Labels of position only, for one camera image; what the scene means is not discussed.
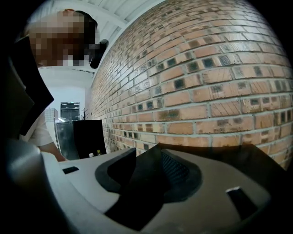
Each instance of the white wall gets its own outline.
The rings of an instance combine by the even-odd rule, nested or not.
[[[60,117],[61,102],[79,102],[80,110],[85,107],[86,89],[92,83],[91,73],[54,68],[39,69],[39,72],[54,98],[54,101],[47,108],[55,108]]]

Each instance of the person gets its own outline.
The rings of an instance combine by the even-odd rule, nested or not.
[[[21,37],[29,37],[30,47],[38,68],[61,66],[68,60],[74,65],[94,52],[97,22],[83,11],[66,9],[27,25]],[[46,127],[44,112],[20,139],[30,142],[43,152],[53,154],[58,161],[66,158],[55,146]]]

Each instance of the white shirt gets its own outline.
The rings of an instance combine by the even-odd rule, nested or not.
[[[46,126],[45,114],[42,114],[32,124],[25,136],[20,135],[20,140],[30,142],[36,146],[47,145],[53,142]]]

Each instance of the brick wall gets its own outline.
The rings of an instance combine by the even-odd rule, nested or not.
[[[255,144],[292,157],[290,64],[245,1],[167,0],[118,38],[92,85],[108,152]]]

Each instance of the small black rectangle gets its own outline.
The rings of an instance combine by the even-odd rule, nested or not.
[[[240,187],[228,189],[226,193],[233,202],[242,220],[248,218],[257,211],[256,205],[249,199]]]
[[[79,169],[76,166],[72,166],[72,167],[68,167],[68,168],[63,169],[63,172],[65,174],[69,174],[69,173],[77,171],[77,170],[79,170]]]

